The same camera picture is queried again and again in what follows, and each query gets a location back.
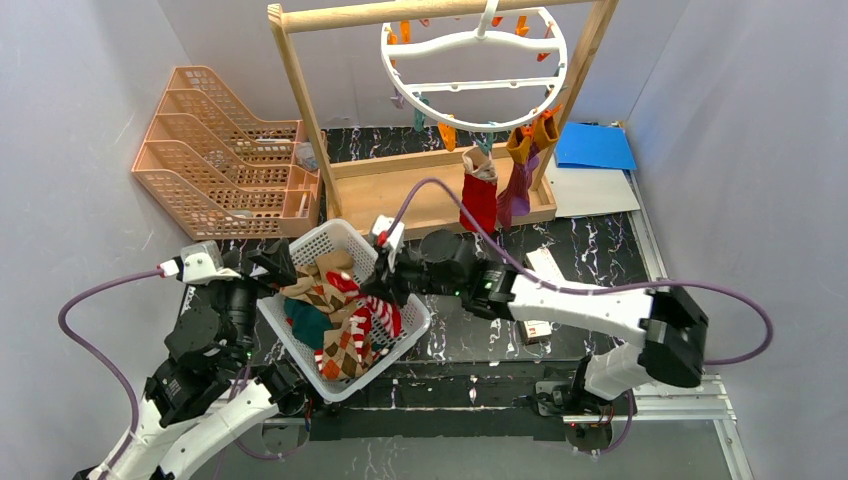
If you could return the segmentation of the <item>purple sock with yellow cuff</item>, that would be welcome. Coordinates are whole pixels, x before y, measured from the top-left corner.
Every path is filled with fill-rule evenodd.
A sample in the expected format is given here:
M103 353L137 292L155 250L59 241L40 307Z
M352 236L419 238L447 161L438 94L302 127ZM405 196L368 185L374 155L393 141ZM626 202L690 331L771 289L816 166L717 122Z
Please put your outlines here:
M512 159L512 171L507 186L496 197L497 220L504 229L513 225L514 217L529 213L529 184L535 168L532 163L535 156L531 157L529 153L531 142L526 139L523 143L517 143L513 131L506 145Z

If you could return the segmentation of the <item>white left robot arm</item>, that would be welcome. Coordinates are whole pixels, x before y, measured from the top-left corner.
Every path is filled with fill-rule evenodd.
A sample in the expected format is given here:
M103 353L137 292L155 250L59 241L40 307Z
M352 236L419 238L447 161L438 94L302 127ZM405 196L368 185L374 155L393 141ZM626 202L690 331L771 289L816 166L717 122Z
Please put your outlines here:
M137 280L174 278L193 303L165 337L166 359L136 394L126 376L68 325L82 300ZM77 479L188 479L214 454L276 415L308 410L308 384L291 366L253 366L258 300L295 282L287 239L239 256L213 241L184 247L154 269L108 281L69 300L62 332L102 363L128 396L127 430L96 466Z

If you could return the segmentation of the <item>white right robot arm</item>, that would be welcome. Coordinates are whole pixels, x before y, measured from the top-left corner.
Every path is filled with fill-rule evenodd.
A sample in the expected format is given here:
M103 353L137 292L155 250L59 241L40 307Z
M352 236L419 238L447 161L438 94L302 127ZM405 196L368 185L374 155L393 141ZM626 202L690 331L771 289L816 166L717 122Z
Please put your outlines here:
M545 408L598 412L643 384L701 383L708 320L681 287L613 292L584 285L561 293L512 265L478 257L469 241L446 230L428 234L413 253L389 243L376 251L361 290L392 306L415 294L453 295L480 318L546 321L622 339L605 354L584 357L570 386L536 394Z

